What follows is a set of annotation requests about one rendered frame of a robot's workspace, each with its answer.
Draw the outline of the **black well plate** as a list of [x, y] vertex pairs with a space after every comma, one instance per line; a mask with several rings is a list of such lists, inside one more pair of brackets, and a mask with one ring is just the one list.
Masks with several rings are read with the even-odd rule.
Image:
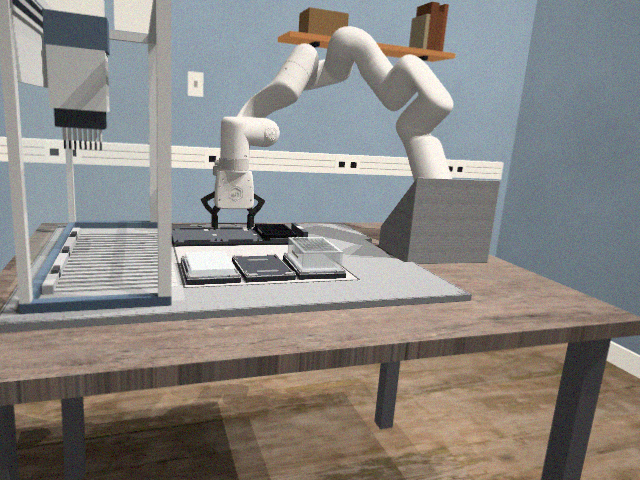
[[255, 231], [265, 239], [297, 237], [297, 234], [285, 224], [255, 224]]

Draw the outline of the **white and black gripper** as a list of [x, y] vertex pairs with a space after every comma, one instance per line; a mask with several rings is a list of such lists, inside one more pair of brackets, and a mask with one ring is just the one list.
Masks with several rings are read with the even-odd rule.
[[[211, 208], [208, 201], [214, 198]], [[254, 199], [258, 204], [252, 209]], [[211, 226], [218, 229], [217, 213], [220, 209], [247, 209], [247, 229], [254, 227], [254, 216], [261, 210], [265, 200], [254, 194], [253, 176], [249, 170], [217, 170], [214, 192], [201, 198], [206, 210], [211, 214]]]

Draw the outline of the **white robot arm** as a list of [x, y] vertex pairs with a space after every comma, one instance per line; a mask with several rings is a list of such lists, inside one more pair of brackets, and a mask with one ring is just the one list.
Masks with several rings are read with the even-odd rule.
[[373, 38], [355, 27], [334, 32], [324, 60], [319, 61], [317, 51], [309, 44], [295, 47], [269, 85], [250, 98], [236, 117], [221, 120], [220, 158], [214, 160], [213, 175], [220, 168], [249, 170], [250, 145], [269, 147], [279, 138], [278, 126], [265, 117], [295, 103], [304, 90], [345, 81], [354, 61], [390, 111], [401, 109], [418, 92], [396, 122], [414, 181], [452, 179], [442, 145], [431, 136], [452, 111], [451, 96], [421, 59], [405, 55], [392, 66]]

